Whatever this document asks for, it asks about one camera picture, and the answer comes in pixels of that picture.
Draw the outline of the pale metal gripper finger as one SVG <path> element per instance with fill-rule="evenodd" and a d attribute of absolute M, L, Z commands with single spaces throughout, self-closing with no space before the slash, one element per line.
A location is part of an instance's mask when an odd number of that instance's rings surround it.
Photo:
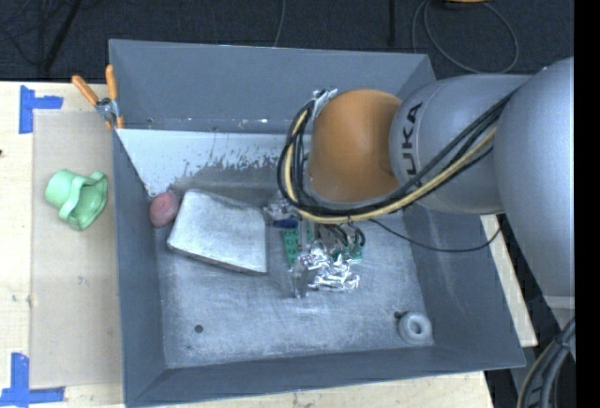
<path fill-rule="evenodd" d="M 308 255 L 298 256 L 292 265 L 292 287 L 296 298 L 305 297 L 308 291 L 308 274 L 310 258 Z"/>

